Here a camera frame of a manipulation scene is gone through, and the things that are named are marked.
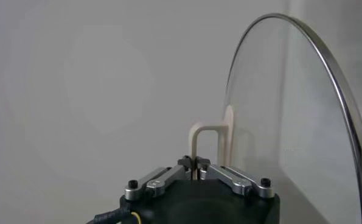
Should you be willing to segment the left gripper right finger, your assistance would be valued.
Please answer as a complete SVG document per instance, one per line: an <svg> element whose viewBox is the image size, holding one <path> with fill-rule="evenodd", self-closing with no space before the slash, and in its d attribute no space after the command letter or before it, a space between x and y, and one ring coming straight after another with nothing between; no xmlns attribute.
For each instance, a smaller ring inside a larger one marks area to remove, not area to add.
<svg viewBox="0 0 362 224"><path fill-rule="evenodd" d="M197 177L199 179L220 180L237 195L247 197L250 193L253 193L264 199L274 197L274 189L269 178L267 178L266 184L258 183L236 167L211 164L209 159L200 156L195 159L195 167L197 168Z"/></svg>

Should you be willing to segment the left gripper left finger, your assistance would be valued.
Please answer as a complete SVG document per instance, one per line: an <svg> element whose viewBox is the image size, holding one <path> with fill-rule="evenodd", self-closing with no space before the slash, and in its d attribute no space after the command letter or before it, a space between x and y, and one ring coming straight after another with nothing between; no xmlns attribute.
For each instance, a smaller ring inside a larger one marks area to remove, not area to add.
<svg viewBox="0 0 362 224"><path fill-rule="evenodd" d="M130 180L124 189L126 200L138 201L145 192L151 192L153 197L163 195L166 189L177 180L191 180L193 160L183 156L174 167L159 167L146 176Z"/></svg>

